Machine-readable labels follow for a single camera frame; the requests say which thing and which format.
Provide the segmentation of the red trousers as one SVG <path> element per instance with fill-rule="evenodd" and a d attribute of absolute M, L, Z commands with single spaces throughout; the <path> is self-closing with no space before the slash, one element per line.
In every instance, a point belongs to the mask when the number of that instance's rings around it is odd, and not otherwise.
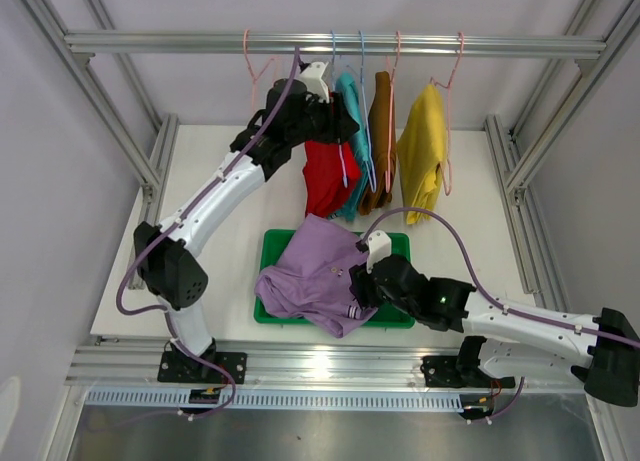
<path fill-rule="evenodd" d="M 338 144 L 324 144 L 307 141 L 304 144 L 306 163 L 302 173 L 305 181 L 307 200 L 305 214 L 327 218 L 338 211 L 354 189 L 360 170 L 348 143 L 342 144 L 348 188 L 342 182 Z"/>

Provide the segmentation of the blue hanger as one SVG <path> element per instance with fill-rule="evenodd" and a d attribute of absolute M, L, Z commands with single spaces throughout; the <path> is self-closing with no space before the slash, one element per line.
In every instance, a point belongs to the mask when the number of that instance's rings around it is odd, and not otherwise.
<path fill-rule="evenodd" d="M 335 77 L 335 68 L 336 68 L 336 37 L 335 37 L 335 32 L 333 29 L 330 30 L 330 36 L 331 36 L 331 60 L 330 60 L 330 74 L 329 74 L 329 92 L 331 95 L 334 94 L 334 90 L 335 90 L 335 86 L 336 86 L 336 77 Z M 339 160 L 340 160 L 340 164 L 341 164 L 341 172 L 342 172 L 342 182 L 343 182 L 343 186 L 344 188 L 348 188 L 349 186 L 349 179 L 347 176 L 347 169 L 346 169 L 346 163 L 345 163 L 345 158 L 344 158 L 344 153 L 343 153 L 343 148 L 342 148 L 342 144 L 339 142 L 338 143 L 338 155 L 339 155 Z"/>
<path fill-rule="evenodd" d="M 377 191 L 377 179 L 376 179 L 376 171 L 375 171 L 375 163 L 373 160 L 373 145 L 371 140 L 371 130 L 368 121 L 367 115 L 367 98 L 366 98 L 366 83 L 365 83 L 365 40 L 364 33 L 362 31 L 358 31 L 359 42 L 360 42 L 360 67 L 359 67 L 359 83 L 361 90 L 361 107 L 362 107 L 362 119 L 365 123 L 365 135 L 368 146 L 368 162 L 369 162 L 369 172 L 368 179 L 369 185 L 372 193 Z"/>

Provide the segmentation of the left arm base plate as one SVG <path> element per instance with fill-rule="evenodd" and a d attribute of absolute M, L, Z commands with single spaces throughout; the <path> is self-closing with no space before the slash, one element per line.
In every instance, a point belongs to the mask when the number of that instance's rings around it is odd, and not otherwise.
<path fill-rule="evenodd" d="M 244 352 L 216 352 L 204 354 L 206 360 L 225 370 L 236 384 L 243 384 L 247 373 L 248 355 Z M 201 364 L 178 350 L 164 351 L 157 381 L 173 384 L 228 384 L 226 375 Z"/>

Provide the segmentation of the teal trousers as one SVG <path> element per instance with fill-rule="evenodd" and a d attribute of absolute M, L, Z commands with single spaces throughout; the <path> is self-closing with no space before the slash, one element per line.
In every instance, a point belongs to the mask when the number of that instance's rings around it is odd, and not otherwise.
<path fill-rule="evenodd" d="M 356 133 L 349 140 L 349 147 L 360 170 L 360 176 L 347 201 L 334 213 L 336 217 L 343 217 L 346 221 L 352 222 L 358 214 L 361 198 L 370 185 L 371 149 L 360 108 L 358 85 L 354 77 L 348 72 L 343 72 L 336 81 L 336 90 L 343 96 L 348 114 L 358 124 Z"/>

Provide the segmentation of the purple trousers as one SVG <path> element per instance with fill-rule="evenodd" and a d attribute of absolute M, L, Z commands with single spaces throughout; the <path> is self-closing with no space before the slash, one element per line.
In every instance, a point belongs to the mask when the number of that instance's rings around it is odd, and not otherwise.
<path fill-rule="evenodd" d="M 368 322 L 375 307 L 363 308 L 350 291 L 349 270 L 366 263 L 359 236 L 308 215 L 276 264 L 262 269 L 255 294 L 276 318 L 304 318 L 335 338 Z"/>

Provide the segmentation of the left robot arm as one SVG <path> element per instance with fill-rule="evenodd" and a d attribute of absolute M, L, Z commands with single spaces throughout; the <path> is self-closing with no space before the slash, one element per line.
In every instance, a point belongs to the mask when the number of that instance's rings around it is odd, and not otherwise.
<path fill-rule="evenodd" d="M 343 94 L 322 98 L 306 82 L 278 80 L 201 189 L 161 223 L 136 227 L 135 269 L 157 298 L 170 342 L 182 356 L 180 369 L 192 381 L 209 379 L 216 366 L 215 340 L 201 303 L 209 277 L 198 262 L 210 237 L 290 160 L 295 147 L 307 141 L 343 144 L 358 129 Z"/>

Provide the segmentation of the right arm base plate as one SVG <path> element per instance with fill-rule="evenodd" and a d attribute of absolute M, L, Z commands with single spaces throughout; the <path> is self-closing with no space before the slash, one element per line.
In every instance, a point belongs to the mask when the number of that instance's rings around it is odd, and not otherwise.
<path fill-rule="evenodd" d="M 511 389 L 516 386 L 514 377 L 491 377 L 480 370 L 478 362 L 461 361 L 457 356 L 424 356 L 420 371 L 424 376 L 425 385 L 431 388 Z"/>

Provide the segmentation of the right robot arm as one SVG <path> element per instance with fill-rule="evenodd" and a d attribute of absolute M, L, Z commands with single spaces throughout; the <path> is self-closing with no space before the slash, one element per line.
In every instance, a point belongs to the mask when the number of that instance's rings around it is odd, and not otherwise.
<path fill-rule="evenodd" d="M 349 274 L 361 307 L 390 304 L 432 330 L 463 334 L 455 372 L 468 386 L 515 377 L 571 380 L 615 406 L 639 401 L 639 336 L 617 310 L 575 314 L 498 300 L 478 282 L 427 277 L 396 254 Z"/>

